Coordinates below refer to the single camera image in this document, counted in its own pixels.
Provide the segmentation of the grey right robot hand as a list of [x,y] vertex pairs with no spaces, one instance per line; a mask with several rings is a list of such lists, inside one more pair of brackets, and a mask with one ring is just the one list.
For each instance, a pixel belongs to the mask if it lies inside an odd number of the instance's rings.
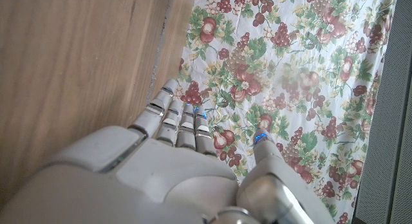
[[179,107],[168,80],[127,128],[108,126],[50,158],[1,210],[2,223],[332,223],[270,133],[238,183],[202,107]]

